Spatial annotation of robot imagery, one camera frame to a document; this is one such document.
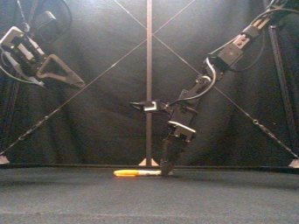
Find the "table surface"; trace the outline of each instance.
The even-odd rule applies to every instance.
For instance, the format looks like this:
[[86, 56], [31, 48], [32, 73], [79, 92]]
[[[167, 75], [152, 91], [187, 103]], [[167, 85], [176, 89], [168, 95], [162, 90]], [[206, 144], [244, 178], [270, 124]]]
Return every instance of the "table surface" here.
[[0, 223], [298, 223], [299, 175], [114, 168], [0, 169]]

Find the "vertical pole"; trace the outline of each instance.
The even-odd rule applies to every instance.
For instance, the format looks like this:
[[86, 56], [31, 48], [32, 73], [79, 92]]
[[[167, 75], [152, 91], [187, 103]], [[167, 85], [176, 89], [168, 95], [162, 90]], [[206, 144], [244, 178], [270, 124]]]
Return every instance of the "vertical pole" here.
[[[264, 7], [270, 4], [268, 0], [264, 0]], [[281, 84], [281, 91], [283, 96], [283, 103], [285, 103], [285, 113], [286, 113], [286, 121], [287, 121], [287, 128], [289, 128], [289, 134], [290, 134], [290, 142], [294, 150], [298, 151], [299, 149], [299, 140], [298, 140], [298, 133], [295, 130], [295, 115], [293, 111], [293, 105], [290, 100], [290, 90], [286, 84], [286, 71], [285, 71], [285, 65], [283, 65], [283, 58], [278, 43], [278, 37], [277, 37], [277, 27], [270, 26], [268, 28], [270, 38], [271, 38], [271, 44], [274, 48], [274, 55], [275, 55], [275, 68], [278, 73], [278, 80]]]
[[[152, 100], [152, 0], [147, 0], [147, 72], [146, 99]], [[146, 114], [146, 165], [152, 165], [152, 114]]]

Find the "black curtain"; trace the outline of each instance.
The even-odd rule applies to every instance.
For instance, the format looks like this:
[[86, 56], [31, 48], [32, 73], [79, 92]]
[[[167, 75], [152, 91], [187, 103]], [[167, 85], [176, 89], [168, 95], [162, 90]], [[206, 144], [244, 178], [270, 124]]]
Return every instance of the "black curtain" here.
[[[48, 53], [60, 56], [87, 83], [98, 79], [6, 155], [12, 163], [138, 165], [146, 158], [146, 115], [128, 103], [146, 99], [147, 2], [70, 0], [68, 3], [72, 26], [58, 41], [40, 45]], [[31, 1], [23, 4], [31, 8]], [[59, 0], [48, 1], [43, 10], [48, 9], [58, 19], [68, 20]], [[178, 99], [182, 90], [190, 89], [195, 82], [207, 54], [239, 35], [263, 11], [262, 1], [255, 0], [154, 1], [155, 99], [164, 102]], [[286, 64], [298, 63], [297, 38], [293, 36], [297, 50], [286, 39], [287, 35], [298, 34], [293, 28], [297, 26], [297, 22], [285, 22], [281, 38], [285, 50], [295, 54], [291, 59], [285, 58]], [[238, 69], [256, 58], [263, 47], [262, 36], [247, 50]], [[289, 67], [298, 115], [298, 64]], [[243, 73], [226, 73], [216, 87], [200, 100], [192, 124], [198, 135], [178, 165], [289, 165], [290, 153], [220, 93], [290, 145], [267, 32], [264, 52], [255, 66]], [[76, 93], [75, 89], [20, 84], [11, 129], [4, 133], [8, 144]], [[156, 162], [168, 134], [166, 124], [167, 116], [154, 115]]]

